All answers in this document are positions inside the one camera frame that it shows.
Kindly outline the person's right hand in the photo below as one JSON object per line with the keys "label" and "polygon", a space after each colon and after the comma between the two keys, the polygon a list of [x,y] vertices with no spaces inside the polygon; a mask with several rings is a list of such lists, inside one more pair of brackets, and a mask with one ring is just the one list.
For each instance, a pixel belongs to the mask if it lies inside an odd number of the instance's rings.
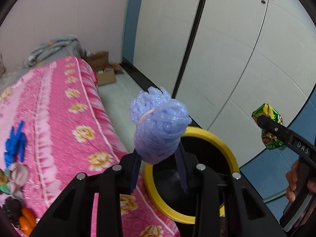
{"label": "person's right hand", "polygon": [[[300,165],[299,160],[295,161],[295,163],[293,163],[293,165],[291,166],[291,170],[288,171],[285,176],[289,185],[286,189],[285,196],[290,202],[293,202],[296,198],[294,191],[297,189],[297,181],[299,177],[299,172],[298,172],[299,165]],[[309,179],[308,189],[312,193],[316,192],[316,178],[315,177]]]}

